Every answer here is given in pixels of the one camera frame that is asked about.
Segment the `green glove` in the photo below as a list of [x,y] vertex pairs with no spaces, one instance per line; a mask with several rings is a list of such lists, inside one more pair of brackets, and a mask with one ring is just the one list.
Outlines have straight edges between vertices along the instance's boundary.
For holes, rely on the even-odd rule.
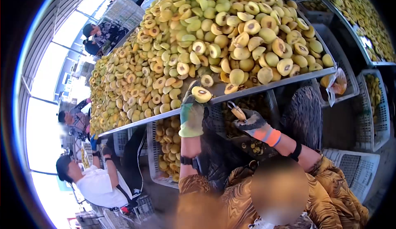
[[204,103],[198,103],[192,95],[193,87],[200,86],[199,80],[196,80],[186,92],[180,111],[180,137],[196,137],[203,135],[202,120],[204,119]]

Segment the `blue glove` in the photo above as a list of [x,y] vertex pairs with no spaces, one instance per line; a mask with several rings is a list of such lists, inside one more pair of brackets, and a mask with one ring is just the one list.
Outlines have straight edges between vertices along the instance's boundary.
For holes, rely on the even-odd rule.
[[97,139],[95,139],[95,135],[96,135],[96,134],[94,134],[94,135],[91,137],[91,140],[90,140],[91,148],[92,148],[93,151],[96,151],[96,142],[98,141]]

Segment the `concrete floor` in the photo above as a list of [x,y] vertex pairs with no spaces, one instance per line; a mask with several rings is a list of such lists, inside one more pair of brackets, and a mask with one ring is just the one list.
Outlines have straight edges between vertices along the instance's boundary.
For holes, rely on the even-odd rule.
[[[352,103],[353,98],[337,103],[332,108],[323,109],[323,148],[353,151],[356,140]],[[393,135],[392,128],[391,139],[375,152],[381,156],[380,163],[364,202],[369,207],[370,214],[373,214],[379,205],[377,192],[383,192],[383,189],[387,187],[396,167],[396,139]],[[147,156],[141,157],[141,169],[144,180],[143,190],[151,197],[152,204],[156,209],[156,215],[141,226],[136,226],[136,228],[171,228],[179,191],[156,184],[151,180]],[[372,197],[374,197],[374,202],[369,201]]]

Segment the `patterned shirt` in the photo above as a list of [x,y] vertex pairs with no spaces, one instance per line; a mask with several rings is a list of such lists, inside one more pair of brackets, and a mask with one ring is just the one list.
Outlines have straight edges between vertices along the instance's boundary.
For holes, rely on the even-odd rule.
[[81,109],[84,108],[88,104],[87,100],[81,101],[78,105],[70,110],[70,114],[74,119],[74,122],[70,125],[67,125],[69,128],[69,133],[83,142],[85,139],[89,138],[89,133],[85,132],[85,129],[90,124],[90,117],[88,114],[81,112]]
[[121,21],[112,20],[105,21],[98,25],[101,35],[93,35],[93,39],[99,48],[102,48],[107,41],[110,41],[110,48],[114,48],[116,44],[128,33],[128,29],[121,26]]

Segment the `hair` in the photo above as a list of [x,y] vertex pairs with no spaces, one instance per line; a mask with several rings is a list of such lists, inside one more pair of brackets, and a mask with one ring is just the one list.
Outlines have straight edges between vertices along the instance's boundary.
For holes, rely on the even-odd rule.
[[58,115],[58,122],[60,122],[60,123],[66,122],[65,121],[65,115],[66,115],[65,111],[60,111],[57,115]]
[[93,28],[92,28],[92,24],[86,24],[84,26],[84,28],[82,28],[82,33],[84,34],[84,36],[86,36],[87,38],[90,37],[91,32],[92,32]]
[[69,163],[71,162],[70,156],[62,155],[56,161],[56,172],[58,174],[58,178],[61,181],[66,181],[69,183],[73,182],[73,179],[67,175],[69,171]]

